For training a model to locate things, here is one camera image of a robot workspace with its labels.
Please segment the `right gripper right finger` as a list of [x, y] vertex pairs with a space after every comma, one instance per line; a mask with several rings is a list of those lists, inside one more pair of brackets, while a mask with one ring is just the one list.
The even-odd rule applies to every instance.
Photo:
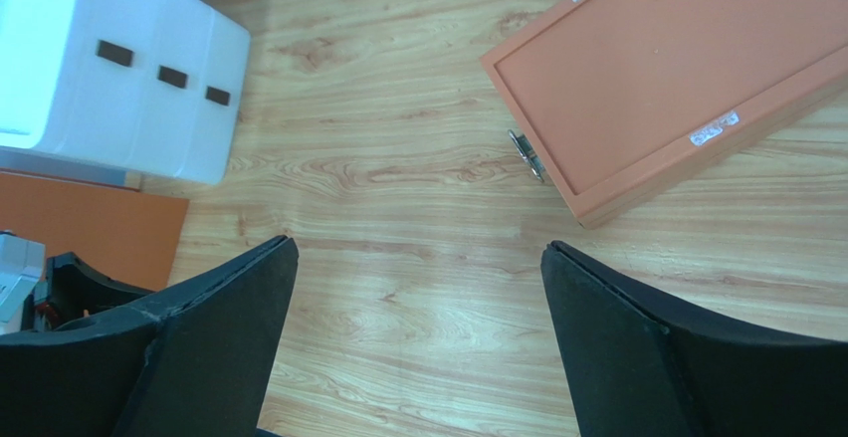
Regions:
[[843, 436], [847, 345], [734, 319], [561, 241], [540, 271], [584, 436]]

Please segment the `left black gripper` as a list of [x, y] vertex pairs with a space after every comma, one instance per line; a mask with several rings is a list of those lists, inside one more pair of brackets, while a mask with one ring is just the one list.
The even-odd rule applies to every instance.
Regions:
[[45, 279], [24, 302], [21, 330], [55, 330], [150, 294], [104, 275], [75, 253], [65, 253], [47, 260]]

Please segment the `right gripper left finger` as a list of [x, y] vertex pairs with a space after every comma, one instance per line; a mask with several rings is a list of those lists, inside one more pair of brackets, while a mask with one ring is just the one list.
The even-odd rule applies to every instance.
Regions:
[[298, 270], [286, 236], [55, 330], [1, 338], [5, 436], [257, 436]]

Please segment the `orange drawer box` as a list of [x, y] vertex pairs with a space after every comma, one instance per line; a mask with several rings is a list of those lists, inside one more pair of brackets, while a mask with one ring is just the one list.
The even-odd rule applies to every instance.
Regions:
[[847, 0], [563, 0], [482, 59], [586, 228], [847, 88]]

